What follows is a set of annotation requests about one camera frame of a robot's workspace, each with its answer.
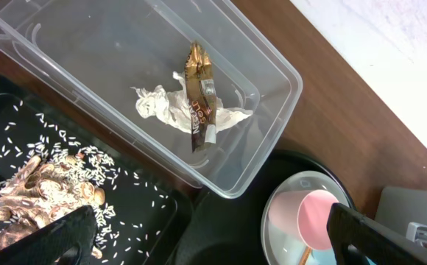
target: candy wrapper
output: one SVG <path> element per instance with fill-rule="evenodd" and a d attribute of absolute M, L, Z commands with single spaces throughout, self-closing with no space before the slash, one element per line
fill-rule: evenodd
<path fill-rule="evenodd" d="M 195 41 L 191 44 L 184 72 L 191 114 L 192 152 L 197 152 L 216 141 L 216 93 L 211 60 Z"/>

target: black plate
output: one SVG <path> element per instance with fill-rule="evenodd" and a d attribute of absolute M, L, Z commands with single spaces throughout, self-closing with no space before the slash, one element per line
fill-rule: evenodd
<path fill-rule="evenodd" d="M 180 241 L 177 265 L 267 264 L 261 246 L 261 218 L 272 192 L 288 177 L 313 170 L 332 178 L 353 200 L 338 178 L 320 162 L 304 154 L 274 151 L 251 186 L 238 199 L 223 199 L 204 191 L 192 222 Z"/>
<path fill-rule="evenodd" d="M 47 127 L 39 121 L 40 117 L 35 115 L 37 113 L 45 114 L 44 120 L 48 123 Z M 9 122 L 14 122 L 16 125 L 11 125 L 8 130 L 4 130 Z M 66 131 L 67 142 L 63 141 L 54 127 L 48 126 L 50 124 L 58 125 L 58 130 Z M 11 150 L 7 156 L 0 158 L 0 181 L 10 178 L 16 172 L 16 169 L 10 168 L 10 165 L 22 166 L 24 161 L 28 160 L 27 144 L 39 141 L 40 135 L 49 137 L 48 149 L 51 149 L 54 143 L 61 142 L 62 149 L 68 148 L 70 154 L 76 154 L 80 147 L 92 145 L 114 159 L 113 168 L 117 172 L 106 175 L 119 175 L 114 183 L 117 188 L 113 190 L 110 180 L 106 180 L 102 188 L 106 193 L 106 202 L 114 205 L 116 211 L 116 216 L 109 219 L 107 224 L 112 224 L 113 232 L 119 231 L 120 236 L 116 239 L 115 247 L 109 235 L 105 237 L 109 239 L 106 248 L 102 251 L 104 255 L 102 260 L 109 260 L 105 264 L 120 264 L 122 261 L 125 264 L 166 263 L 191 218 L 192 206 L 188 198 L 163 184 L 137 161 L 127 159 L 92 136 L 58 110 L 0 77 L 0 154 L 2 155 L 3 145 L 5 145 L 4 149 Z M 76 137 L 82 145 L 69 146 L 70 136 Z M 7 141 L 7 137 L 12 139 L 13 144 Z M 15 146 L 24 152 L 23 155 L 16 157 Z M 133 172 L 137 173 L 139 179 L 133 177 Z M 4 226 L 6 224 L 0 222 L 0 228 Z M 100 264 L 101 261 L 91 259 L 92 264 Z"/>

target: white wall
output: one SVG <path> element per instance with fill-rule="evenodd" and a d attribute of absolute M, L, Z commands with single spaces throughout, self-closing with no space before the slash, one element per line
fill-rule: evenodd
<path fill-rule="evenodd" d="M 427 0 L 291 1 L 427 148 Z"/>

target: crumpled tissue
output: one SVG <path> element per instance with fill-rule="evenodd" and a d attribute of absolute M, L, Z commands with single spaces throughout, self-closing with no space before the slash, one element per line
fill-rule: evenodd
<path fill-rule="evenodd" d="M 183 86 L 181 91 L 166 92 L 158 85 L 153 92 L 145 88 L 134 88 L 140 97 L 135 107 L 143 118 L 156 116 L 160 121 L 169 124 L 185 133 L 191 133 L 191 114 L 186 95 L 184 73 L 173 72 L 172 77 Z M 223 108 L 222 100 L 216 99 L 216 131 L 226 130 L 253 114 L 252 110 L 239 107 Z"/>

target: pink cup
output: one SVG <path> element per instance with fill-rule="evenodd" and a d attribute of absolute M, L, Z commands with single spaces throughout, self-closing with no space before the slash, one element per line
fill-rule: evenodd
<path fill-rule="evenodd" d="M 269 220 L 284 233 L 314 250 L 331 248 L 326 223 L 338 199 L 325 190 L 287 191 L 276 196 L 269 207 Z"/>

